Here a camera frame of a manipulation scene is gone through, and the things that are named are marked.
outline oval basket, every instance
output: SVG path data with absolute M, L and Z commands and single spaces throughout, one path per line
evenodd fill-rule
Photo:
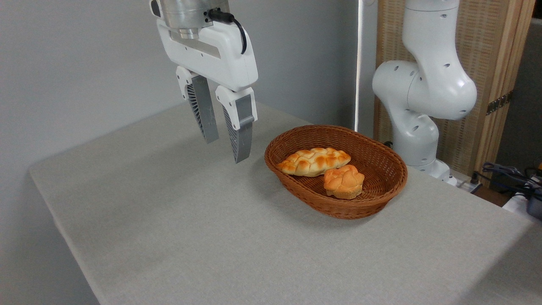
M 277 164 L 301 149 L 333 147 L 352 157 L 349 164 L 365 175 L 363 193 L 352 200 L 327 196 L 324 176 L 287 175 Z M 378 213 L 407 182 L 407 167 L 390 148 L 348 128 L 306 125 L 277 136 L 265 152 L 267 167 L 284 187 L 315 210 L 340 219 L 358 219 Z

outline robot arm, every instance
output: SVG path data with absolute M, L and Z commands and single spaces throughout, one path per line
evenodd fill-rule
M 178 64 L 182 97 L 207 143 L 218 139 L 208 79 L 219 84 L 215 95 L 223 106 L 235 162 L 241 162 L 250 154 L 257 120 L 250 86 L 258 72 L 250 38 L 228 13 L 228 0 L 151 0 L 150 7 L 164 49 Z
M 476 102 L 476 86 L 455 49 L 458 9 L 459 0 L 406 0 L 403 43 L 417 63 L 385 62 L 373 78 L 392 122 L 394 150 L 407 165 L 445 181 L 449 168 L 436 159 L 438 128 L 429 116 L 458 120 Z

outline gray tablecloth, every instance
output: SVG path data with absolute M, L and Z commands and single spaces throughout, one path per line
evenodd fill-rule
M 240 164 L 183 104 L 30 169 L 102 304 L 542 304 L 540 226 L 415 170 L 374 216 L 322 215 L 263 161 L 306 122 L 258 106 Z

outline black hinge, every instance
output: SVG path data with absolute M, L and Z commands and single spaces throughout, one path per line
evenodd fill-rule
M 512 100 L 513 93 L 514 93 L 514 90 L 506 93 L 502 97 L 500 97 L 500 98 L 492 101 L 491 103 L 489 103 L 487 105 L 486 115 L 490 115 L 491 113 L 497 111 L 499 108 L 502 108 L 506 104 L 510 103 L 510 101 Z

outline bread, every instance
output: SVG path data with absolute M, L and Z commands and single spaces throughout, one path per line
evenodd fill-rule
M 340 199 L 354 199 L 362 193 L 365 175 L 358 173 L 353 165 L 345 165 L 339 169 L 329 169 L 324 174 L 324 189 L 328 196 Z
M 350 156 L 333 148 L 299 150 L 279 163 L 279 169 L 288 175 L 316 177 L 326 170 L 339 168 L 350 162 Z

